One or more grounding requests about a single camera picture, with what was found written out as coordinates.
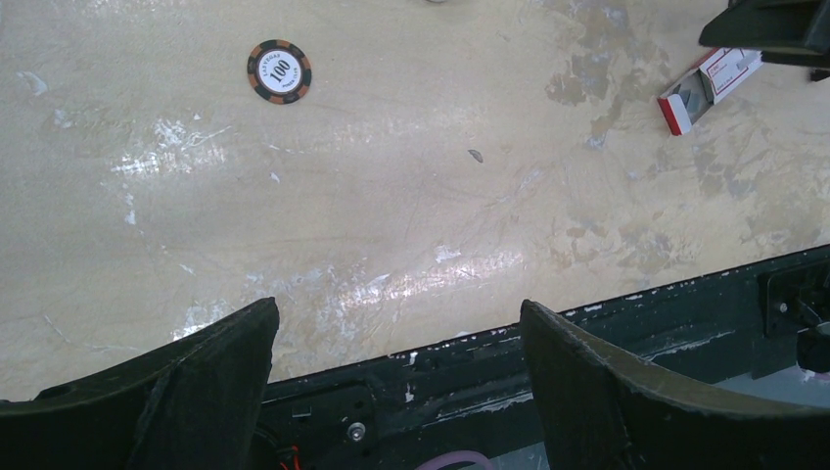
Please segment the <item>red white staple box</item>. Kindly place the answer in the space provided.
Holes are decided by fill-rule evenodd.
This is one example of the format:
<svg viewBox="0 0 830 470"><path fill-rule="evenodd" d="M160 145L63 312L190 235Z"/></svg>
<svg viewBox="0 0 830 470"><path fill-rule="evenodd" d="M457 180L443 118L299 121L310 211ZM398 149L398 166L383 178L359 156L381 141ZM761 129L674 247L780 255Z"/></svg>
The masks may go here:
<svg viewBox="0 0 830 470"><path fill-rule="evenodd" d="M688 133L705 113L761 65L760 51L740 48L710 50L657 98L670 134L681 136Z"/></svg>

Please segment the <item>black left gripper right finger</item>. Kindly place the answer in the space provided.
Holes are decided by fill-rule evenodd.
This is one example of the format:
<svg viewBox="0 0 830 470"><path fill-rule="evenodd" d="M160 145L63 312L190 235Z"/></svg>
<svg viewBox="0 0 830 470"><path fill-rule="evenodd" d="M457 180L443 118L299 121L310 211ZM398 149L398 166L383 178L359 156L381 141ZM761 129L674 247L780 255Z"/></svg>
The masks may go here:
<svg viewBox="0 0 830 470"><path fill-rule="evenodd" d="M520 331L554 469L825 469L825 408L673 372L533 301Z"/></svg>

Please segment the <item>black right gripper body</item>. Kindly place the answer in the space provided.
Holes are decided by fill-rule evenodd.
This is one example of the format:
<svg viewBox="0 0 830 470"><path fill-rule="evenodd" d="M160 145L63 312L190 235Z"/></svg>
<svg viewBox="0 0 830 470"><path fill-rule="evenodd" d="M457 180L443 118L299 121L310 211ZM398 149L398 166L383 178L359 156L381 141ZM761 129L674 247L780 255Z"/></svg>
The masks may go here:
<svg viewBox="0 0 830 470"><path fill-rule="evenodd" d="M829 67L829 0L743 0L702 29L703 47L761 52L769 64Z"/></svg>

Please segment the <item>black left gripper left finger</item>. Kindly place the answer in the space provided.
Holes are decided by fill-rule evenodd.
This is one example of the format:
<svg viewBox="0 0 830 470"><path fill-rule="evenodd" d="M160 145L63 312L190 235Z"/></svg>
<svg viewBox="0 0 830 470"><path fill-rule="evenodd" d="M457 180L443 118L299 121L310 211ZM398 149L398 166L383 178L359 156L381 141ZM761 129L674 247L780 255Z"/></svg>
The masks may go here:
<svg viewBox="0 0 830 470"><path fill-rule="evenodd" d="M264 298L183 339L1 404L5 469L240 469L279 328Z"/></svg>

